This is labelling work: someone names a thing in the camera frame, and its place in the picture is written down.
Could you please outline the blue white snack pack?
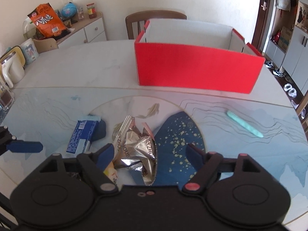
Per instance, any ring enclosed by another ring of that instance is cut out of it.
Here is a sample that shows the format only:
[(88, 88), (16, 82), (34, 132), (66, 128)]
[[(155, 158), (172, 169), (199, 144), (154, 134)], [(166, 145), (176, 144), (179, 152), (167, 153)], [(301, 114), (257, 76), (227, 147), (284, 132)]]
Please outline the blue white snack pack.
[(78, 155), (87, 152), (100, 120), (99, 116), (92, 115), (79, 119), (70, 137), (66, 153)]

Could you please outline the silver foil wrapper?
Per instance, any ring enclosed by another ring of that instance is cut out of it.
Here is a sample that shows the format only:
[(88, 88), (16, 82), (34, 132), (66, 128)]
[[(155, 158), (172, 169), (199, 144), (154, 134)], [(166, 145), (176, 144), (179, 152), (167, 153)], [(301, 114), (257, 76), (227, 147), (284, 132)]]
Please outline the silver foil wrapper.
[(144, 128), (140, 131), (135, 118), (126, 116), (113, 140), (113, 166), (140, 172), (144, 184), (151, 186), (157, 173), (157, 147), (149, 126), (142, 125)]

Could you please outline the mint green pen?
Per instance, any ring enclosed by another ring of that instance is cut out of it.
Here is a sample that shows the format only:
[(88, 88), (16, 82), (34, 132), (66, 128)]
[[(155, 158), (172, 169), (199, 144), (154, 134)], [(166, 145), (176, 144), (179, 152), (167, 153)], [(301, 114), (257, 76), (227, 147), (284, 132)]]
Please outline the mint green pen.
[(234, 122), (236, 122), (237, 124), (239, 124), (241, 127), (243, 127), (244, 129), (246, 129), (248, 132), (250, 132), (251, 134), (253, 134), (256, 137), (259, 138), (263, 138), (264, 135), (258, 131), (256, 128), (254, 128), (253, 126), (251, 126), (248, 122), (246, 122), (244, 119), (240, 118), (238, 115), (236, 115), (234, 112), (228, 110), (226, 112), (226, 115), (231, 118)]

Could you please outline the white electric kettle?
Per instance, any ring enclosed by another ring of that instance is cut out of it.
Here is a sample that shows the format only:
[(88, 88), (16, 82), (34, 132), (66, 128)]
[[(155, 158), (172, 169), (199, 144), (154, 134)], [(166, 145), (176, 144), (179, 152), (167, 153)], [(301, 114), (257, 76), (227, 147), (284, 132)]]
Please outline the white electric kettle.
[(1, 67), (4, 80), (10, 89), (19, 83), (25, 75), (23, 62), (16, 51), (12, 51), (1, 60)]

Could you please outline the white printed mug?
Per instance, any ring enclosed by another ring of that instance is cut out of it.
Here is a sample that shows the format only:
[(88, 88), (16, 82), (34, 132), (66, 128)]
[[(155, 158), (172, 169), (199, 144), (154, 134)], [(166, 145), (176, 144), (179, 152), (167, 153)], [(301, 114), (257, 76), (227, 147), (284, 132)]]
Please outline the white printed mug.
[(33, 39), (27, 39), (20, 45), (21, 51), (26, 60), (26, 65), (34, 62), (38, 57), (39, 53), (35, 47)]

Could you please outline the white shoe pair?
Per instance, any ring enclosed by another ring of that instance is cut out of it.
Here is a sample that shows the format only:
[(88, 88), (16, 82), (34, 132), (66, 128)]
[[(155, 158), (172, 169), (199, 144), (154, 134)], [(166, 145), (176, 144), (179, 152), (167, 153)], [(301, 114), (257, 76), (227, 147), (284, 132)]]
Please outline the white shoe pair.
[(284, 85), (284, 91), (288, 94), (289, 97), (291, 98), (296, 98), (297, 96), (297, 91), (296, 89), (289, 83)]

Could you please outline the right wooden chair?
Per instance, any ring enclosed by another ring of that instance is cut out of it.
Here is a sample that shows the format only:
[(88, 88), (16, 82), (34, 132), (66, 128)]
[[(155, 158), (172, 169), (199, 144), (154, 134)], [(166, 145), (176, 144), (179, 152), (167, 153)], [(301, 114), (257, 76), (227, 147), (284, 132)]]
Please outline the right wooden chair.
[(307, 135), (307, 110), (305, 111), (306, 114), (304, 118), (302, 118), (302, 112), (307, 108), (308, 103), (308, 91), (306, 92), (305, 96), (303, 97), (302, 101), (300, 102), (299, 106), (296, 108), (296, 114), (298, 115), (301, 125), (304, 129), (305, 134)]

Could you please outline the wooden chair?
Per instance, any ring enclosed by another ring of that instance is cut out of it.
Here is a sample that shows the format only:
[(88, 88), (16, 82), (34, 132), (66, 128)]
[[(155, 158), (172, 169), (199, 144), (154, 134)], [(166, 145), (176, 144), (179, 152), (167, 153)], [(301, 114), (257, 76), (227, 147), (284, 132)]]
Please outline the wooden chair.
[(304, 129), (305, 134), (307, 135), (307, 110), (305, 111), (306, 114), (304, 118), (302, 118), (302, 112), (307, 108), (308, 103), (308, 91), (306, 92), (305, 96), (303, 97), (302, 101), (300, 102), (299, 106), (296, 108), (296, 114), (298, 115), (301, 125)]
[(128, 15), (125, 18), (127, 36), (129, 40), (134, 39), (133, 24), (137, 24), (137, 35), (141, 32), (141, 22), (144, 25), (149, 19), (187, 19), (187, 15), (172, 10), (144, 10)]

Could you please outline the red cardboard box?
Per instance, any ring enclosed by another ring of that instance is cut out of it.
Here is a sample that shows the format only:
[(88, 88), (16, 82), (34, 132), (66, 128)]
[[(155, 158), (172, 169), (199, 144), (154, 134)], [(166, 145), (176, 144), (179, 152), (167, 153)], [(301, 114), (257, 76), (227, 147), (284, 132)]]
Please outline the red cardboard box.
[(150, 19), (134, 42), (139, 85), (249, 94), (265, 59), (235, 28)]

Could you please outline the white drawer sideboard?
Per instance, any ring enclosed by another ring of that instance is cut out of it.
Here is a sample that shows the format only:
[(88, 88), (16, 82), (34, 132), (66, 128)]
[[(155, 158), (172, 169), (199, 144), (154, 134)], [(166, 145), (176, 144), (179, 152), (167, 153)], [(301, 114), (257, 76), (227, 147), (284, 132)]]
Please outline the white drawer sideboard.
[(97, 12), (97, 16), (93, 19), (87, 18), (73, 24), (70, 31), (70, 34), (59, 40), (53, 38), (33, 39), (38, 53), (107, 40), (102, 12)]

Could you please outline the blue globe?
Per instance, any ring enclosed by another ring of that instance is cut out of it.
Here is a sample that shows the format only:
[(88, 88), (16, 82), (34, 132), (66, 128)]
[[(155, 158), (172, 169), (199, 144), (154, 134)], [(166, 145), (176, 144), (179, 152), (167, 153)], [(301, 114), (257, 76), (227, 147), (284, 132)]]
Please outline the blue globe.
[(77, 14), (77, 7), (72, 2), (67, 3), (61, 9), (61, 16), (64, 20), (70, 19)]

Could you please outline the brown wooden door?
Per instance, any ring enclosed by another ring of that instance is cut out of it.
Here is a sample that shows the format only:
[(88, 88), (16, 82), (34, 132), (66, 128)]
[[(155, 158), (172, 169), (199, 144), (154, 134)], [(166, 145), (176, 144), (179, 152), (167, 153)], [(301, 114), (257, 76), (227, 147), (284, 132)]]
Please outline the brown wooden door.
[(256, 26), (253, 34), (252, 45), (261, 52), (262, 40), (266, 33), (266, 24), (269, 16), (271, 0), (259, 0)]

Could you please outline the cardboard box on shelf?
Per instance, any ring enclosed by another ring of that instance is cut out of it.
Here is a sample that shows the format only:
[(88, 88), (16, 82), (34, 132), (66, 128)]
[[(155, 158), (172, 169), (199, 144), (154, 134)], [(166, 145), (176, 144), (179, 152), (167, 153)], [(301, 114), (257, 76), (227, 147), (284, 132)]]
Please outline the cardboard box on shelf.
[(285, 52), (287, 51), (291, 37), (292, 37), (292, 30), (289, 30), (286, 27), (282, 27), (280, 31), (278, 46), (280, 46)]

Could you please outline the hanging tote bag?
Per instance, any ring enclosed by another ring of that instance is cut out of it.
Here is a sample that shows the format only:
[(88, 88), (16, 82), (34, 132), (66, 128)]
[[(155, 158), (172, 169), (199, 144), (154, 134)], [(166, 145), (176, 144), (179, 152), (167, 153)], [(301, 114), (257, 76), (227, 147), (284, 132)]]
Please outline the hanging tote bag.
[(284, 11), (290, 11), (291, 0), (276, 0), (276, 8)]

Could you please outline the grey wall cabinet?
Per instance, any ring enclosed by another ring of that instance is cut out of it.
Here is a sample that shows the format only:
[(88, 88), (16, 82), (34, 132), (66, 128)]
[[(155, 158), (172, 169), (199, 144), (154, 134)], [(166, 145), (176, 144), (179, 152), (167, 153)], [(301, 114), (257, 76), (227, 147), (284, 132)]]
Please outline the grey wall cabinet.
[[(284, 73), (282, 78), (294, 83), (297, 91), (305, 94), (307, 92), (307, 0), (291, 0), (290, 11), (277, 9), (274, 0), (271, 9), (273, 12), (265, 57), (273, 62), (274, 69), (280, 69)], [(292, 30), (286, 52), (278, 46), (282, 27)]]

